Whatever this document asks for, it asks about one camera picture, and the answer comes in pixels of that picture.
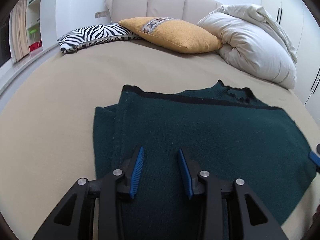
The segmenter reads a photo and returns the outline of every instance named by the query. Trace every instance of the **white duvet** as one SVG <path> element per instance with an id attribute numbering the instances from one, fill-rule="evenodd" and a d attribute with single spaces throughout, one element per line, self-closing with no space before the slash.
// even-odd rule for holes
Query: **white duvet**
<path id="1" fill-rule="evenodd" d="M 296 51 L 281 26 L 258 5 L 222 5 L 197 24 L 222 40 L 219 54 L 239 70 L 293 89 Z"/>

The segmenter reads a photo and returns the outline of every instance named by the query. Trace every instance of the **red box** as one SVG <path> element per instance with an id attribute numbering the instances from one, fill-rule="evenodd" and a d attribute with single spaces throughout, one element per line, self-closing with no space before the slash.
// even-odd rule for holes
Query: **red box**
<path id="1" fill-rule="evenodd" d="M 35 43 L 33 43 L 33 44 L 31 44 L 31 45 L 29 46 L 30 52 L 32 52 L 32 51 L 34 51 L 35 49 L 38 49 L 38 48 L 40 48 L 40 47 L 42 47 L 42 42 L 41 42 L 41 40 L 40 40 L 40 41 L 37 41 L 37 42 L 35 42 Z"/>

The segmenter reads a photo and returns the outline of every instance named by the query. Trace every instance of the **white wardrobe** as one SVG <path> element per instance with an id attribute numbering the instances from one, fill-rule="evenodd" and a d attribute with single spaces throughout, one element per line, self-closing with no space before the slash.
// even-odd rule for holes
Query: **white wardrobe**
<path id="1" fill-rule="evenodd" d="M 320 27 L 302 0 L 261 0 L 297 50 L 293 92 L 320 127 Z"/>
<path id="2" fill-rule="evenodd" d="M 28 0 L 27 3 L 26 26 L 29 46 L 41 40 L 40 2 L 41 0 Z"/>

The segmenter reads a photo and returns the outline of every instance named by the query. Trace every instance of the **dark green sweater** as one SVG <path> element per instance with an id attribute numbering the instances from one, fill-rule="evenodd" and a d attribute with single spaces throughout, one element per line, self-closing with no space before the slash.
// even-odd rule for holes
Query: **dark green sweater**
<path id="1" fill-rule="evenodd" d="M 219 81 L 177 95 L 123 87 L 119 103 L 97 107 L 93 129 L 97 178 L 145 149 L 138 193 L 123 203 L 125 239 L 196 239 L 199 206 L 184 193 L 177 151 L 225 180 L 242 178 L 282 224 L 315 176 L 310 147 L 280 108 L 250 89 Z"/>

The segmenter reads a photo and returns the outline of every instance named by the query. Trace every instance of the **yellow pillow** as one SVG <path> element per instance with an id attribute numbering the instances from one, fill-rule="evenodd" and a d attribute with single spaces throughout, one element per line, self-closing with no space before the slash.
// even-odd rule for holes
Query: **yellow pillow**
<path id="1" fill-rule="evenodd" d="M 137 17 L 119 24 L 147 41 L 180 53 L 209 52 L 222 47 L 222 42 L 205 29 L 168 17 Z"/>

